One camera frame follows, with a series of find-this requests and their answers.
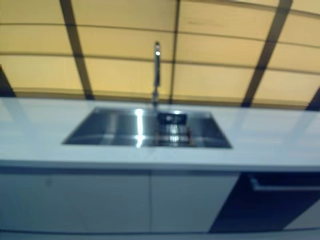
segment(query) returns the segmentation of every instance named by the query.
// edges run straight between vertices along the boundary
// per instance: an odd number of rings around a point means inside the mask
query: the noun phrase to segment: dark beam
[[[180,14],[180,0],[176,0],[175,25],[174,25],[174,32],[173,32],[173,54],[172,54],[172,70],[171,70],[171,85],[170,85],[170,94],[169,94],[169,104],[173,103],[173,95],[174,95],[174,87],[175,87],[175,70],[176,70],[176,58],[177,58],[179,14]]]
[[[71,0],[60,0],[60,5],[85,99],[94,100]]]
[[[250,107],[256,91],[259,87],[261,79],[267,69],[268,63],[272,56],[275,46],[277,44],[280,33],[284,27],[285,21],[289,14],[292,5],[292,0],[280,0],[276,9],[273,22],[271,24],[268,36],[264,43],[262,53],[260,55],[258,64],[255,67],[251,82],[246,91],[245,97],[241,104],[242,107]]]
[[[320,111],[320,87],[316,91],[309,105],[305,108],[308,111]]]
[[[16,97],[2,67],[0,67],[0,97]]]

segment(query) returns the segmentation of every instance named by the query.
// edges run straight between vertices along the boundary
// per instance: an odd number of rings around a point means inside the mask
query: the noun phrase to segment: cabinet handle
[[[283,191],[320,191],[320,186],[284,186],[284,185],[261,185],[259,180],[252,174],[248,175],[252,188],[256,192],[283,192]]]

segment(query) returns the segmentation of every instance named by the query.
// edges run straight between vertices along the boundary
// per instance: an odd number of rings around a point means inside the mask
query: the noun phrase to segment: yellow wall panel
[[[177,64],[174,99],[208,97],[241,102],[250,83],[253,69]]]
[[[58,0],[1,0],[1,23],[64,24]]]
[[[320,14],[319,0],[294,0],[291,9]]]
[[[255,66],[263,41],[179,34],[178,61]]]
[[[278,43],[268,67],[320,73],[320,48]]]
[[[78,27],[85,55],[154,59],[154,44],[161,45],[161,59],[172,60],[173,33]]]
[[[150,95],[154,90],[154,63],[131,60],[85,59],[93,92],[97,95]],[[160,95],[170,92],[172,65],[160,66]]]
[[[265,40],[275,15],[261,7],[239,7],[236,3],[182,0],[179,31]]]
[[[72,5],[81,25],[174,30],[175,0],[73,0]]]
[[[72,54],[65,26],[2,25],[1,52]]]
[[[308,105],[320,86],[320,75],[267,70],[253,103]]]
[[[83,92],[73,57],[2,55],[0,62],[14,91]]]
[[[290,13],[279,37],[280,42],[320,47],[320,16]]]
[[[265,5],[265,6],[271,6],[271,7],[277,7],[279,4],[279,0],[235,0],[234,2],[258,4],[258,5]]]

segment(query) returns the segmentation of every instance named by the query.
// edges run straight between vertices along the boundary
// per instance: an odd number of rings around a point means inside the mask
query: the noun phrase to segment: dark cabinet
[[[210,232],[281,231],[319,199],[319,173],[243,173]]]

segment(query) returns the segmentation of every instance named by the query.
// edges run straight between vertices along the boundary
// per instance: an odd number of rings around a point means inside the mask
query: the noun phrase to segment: sink basin
[[[95,108],[63,142],[73,145],[231,148],[211,113]]]

